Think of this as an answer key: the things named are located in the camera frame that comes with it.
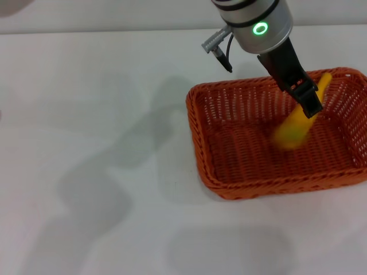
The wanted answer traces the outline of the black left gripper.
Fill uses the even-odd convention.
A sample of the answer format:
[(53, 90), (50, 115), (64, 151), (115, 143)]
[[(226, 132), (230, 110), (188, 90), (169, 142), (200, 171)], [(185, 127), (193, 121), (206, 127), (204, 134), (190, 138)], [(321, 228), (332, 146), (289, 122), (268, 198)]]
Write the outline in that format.
[(303, 70), (289, 37), (277, 48), (259, 54), (257, 59), (276, 81), (279, 89), (290, 92), (308, 119), (323, 109), (317, 96), (318, 88)]

